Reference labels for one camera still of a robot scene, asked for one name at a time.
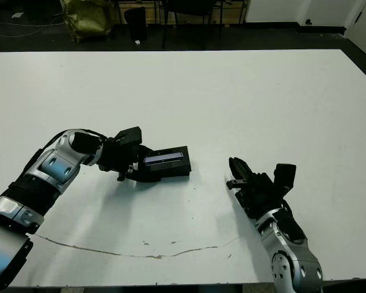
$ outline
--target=chair leg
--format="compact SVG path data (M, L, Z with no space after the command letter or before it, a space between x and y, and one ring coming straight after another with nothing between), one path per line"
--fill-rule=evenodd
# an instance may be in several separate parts
M117 13L119 14L120 24L123 24L123 21L122 21L122 12L120 11L119 1L116 1L116 3L117 3Z
M213 9L210 10L210 13L208 14L208 22L207 22L207 26L205 26L205 17L203 16L203 45L202 45L202 49L206 50L206 42L207 42L207 30L210 28L210 23L211 23L211 16L213 15Z
M223 15L224 15L224 0L221 0L220 14L221 14L221 16L219 17L219 36L221 36L221 32L222 32L222 19L223 19Z
M176 28L178 27L177 12L175 12Z
M165 49L166 31L168 28L168 15L169 15L169 11L166 7L164 7L165 28L164 28L164 38L163 38L163 49Z
M243 0L242 3L243 3L243 5L241 6L240 18L238 19L238 24L241 24L241 17L243 17L243 11L244 11L244 7L245 7L245 0Z
M154 0L154 24L157 25L157 5L156 5L156 0Z

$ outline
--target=white cord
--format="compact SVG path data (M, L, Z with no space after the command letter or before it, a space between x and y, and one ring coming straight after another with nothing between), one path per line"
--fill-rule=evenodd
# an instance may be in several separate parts
M38 32L44 30L48 26L60 26L60 25L64 24L64 23L56 23L56 24L53 24L53 22L56 21L56 20L57 20L57 18L55 20L53 20L50 24L45 24L45 25L41 26L42 27L41 29L38 29L35 32L31 32L30 34L25 34L25 35L0 35L0 37L3 37L3 38L27 37L28 35L37 34ZM11 25L14 25L14 26L34 26L34 25L28 25L28 24L14 24L14 23L1 23L1 24L11 24Z
M11 26L60 26L61 24L64 24L64 23L56 23L56 24L41 24L41 25L35 25L35 24L16 24L16 23L1 23L0 24L9 24Z

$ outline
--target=dark floor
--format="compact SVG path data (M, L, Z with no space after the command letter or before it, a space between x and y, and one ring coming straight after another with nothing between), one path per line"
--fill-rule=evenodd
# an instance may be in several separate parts
M56 2L50 5L0 6L0 22L16 24L47 24L62 22L60 7ZM21 18L10 18L14 12L25 12ZM161 51L163 29L148 27L148 39L140 46L130 39L126 26L116 26L113 38L73 43L64 24L57 26L27 27L0 24L0 35L24 35L25 37L0 37L0 52L11 51ZM182 26L179 30L168 28L167 50L186 51L202 49L202 34L197 26ZM294 29L245 29L243 25L225 27L221 37L218 28L212 27L208 34L207 50L258 50L258 49L341 49L365 74L366 54L340 34L298 33Z

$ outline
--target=chair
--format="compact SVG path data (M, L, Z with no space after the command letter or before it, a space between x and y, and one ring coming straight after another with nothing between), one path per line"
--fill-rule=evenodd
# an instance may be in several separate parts
M207 29L205 27L205 18L208 16L208 25L211 21L211 16L213 14L213 7L215 5L216 0L163 0L164 6L164 19L165 19L165 28L164 28L164 38L163 38L163 49L165 49L166 44L166 32L167 32L167 24L168 24L168 16L169 12L175 13L176 27L178 26L177 14L187 14L187 15L195 15L203 17L203 45L202 49L206 48L206 38L207 38Z

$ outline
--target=yellow bag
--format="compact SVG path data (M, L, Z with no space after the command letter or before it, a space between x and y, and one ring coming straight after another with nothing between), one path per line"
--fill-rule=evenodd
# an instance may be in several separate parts
M73 41L98 35L109 37L113 25L109 10L114 8L110 0L60 0L60 3Z

